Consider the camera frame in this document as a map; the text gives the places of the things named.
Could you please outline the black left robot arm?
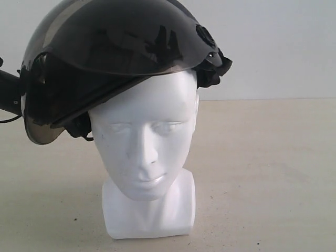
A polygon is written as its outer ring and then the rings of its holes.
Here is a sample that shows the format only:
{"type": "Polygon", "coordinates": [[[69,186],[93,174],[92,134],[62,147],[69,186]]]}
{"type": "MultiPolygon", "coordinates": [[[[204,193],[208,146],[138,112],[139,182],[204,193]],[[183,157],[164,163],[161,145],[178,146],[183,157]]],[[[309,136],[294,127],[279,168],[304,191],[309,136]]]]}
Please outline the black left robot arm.
{"type": "Polygon", "coordinates": [[[19,76],[1,70],[1,110],[22,116],[22,86],[19,76]]]}

